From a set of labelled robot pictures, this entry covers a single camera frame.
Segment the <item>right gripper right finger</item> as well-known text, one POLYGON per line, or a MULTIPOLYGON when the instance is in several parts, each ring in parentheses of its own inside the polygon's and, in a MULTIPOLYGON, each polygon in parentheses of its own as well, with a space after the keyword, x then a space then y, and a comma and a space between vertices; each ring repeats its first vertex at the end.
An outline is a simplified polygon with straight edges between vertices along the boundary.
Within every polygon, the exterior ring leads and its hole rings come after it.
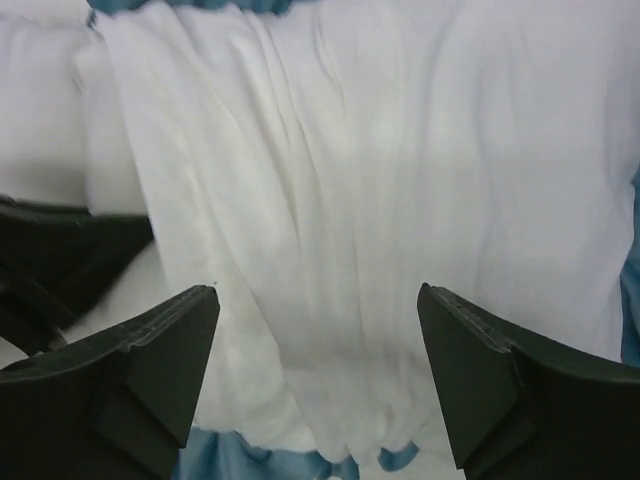
POLYGON ((639 476, 639 371, 422 285, 417 309, 454 462, 466 478, 639 476))

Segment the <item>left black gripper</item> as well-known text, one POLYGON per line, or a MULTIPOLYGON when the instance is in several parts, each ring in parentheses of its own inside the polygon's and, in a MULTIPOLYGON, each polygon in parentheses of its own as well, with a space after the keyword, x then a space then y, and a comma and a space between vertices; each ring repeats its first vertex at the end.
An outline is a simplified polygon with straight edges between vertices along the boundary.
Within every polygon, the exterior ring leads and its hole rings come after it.
POLYGON ((27 355, 65 345, 77 324, 153 240, 147 216, 92 215, 1 199, 1 336, 27 355))

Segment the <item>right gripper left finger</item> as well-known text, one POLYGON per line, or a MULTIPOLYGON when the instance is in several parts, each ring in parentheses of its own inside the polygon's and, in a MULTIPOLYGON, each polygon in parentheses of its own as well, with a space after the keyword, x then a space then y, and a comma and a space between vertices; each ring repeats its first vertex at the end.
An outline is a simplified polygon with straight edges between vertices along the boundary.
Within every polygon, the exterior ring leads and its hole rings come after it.
POLYGON ((1 371, 4 479, 168 479, 186 445, 219 314, 195 286, 1 371))

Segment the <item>blue white plush pillowcase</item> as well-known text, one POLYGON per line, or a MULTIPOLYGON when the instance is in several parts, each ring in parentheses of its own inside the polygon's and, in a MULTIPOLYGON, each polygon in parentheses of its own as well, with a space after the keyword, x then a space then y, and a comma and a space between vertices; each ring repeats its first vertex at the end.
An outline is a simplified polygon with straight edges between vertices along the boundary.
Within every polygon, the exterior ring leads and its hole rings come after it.
POLYGON ((221 305, 195 414, 249 444, 444 460, 422 284, 618 360, 635 1, 96 1, 124 193, 221 305))

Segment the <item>white pillow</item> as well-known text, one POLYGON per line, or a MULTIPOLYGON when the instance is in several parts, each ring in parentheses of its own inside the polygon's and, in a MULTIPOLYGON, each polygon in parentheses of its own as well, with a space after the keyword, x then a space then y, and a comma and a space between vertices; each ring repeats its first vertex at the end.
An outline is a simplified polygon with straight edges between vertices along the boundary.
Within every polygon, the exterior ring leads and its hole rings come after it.
POLYGON ((111 62, 89 27, 2 15, 1 191, 145 213, 111 62))

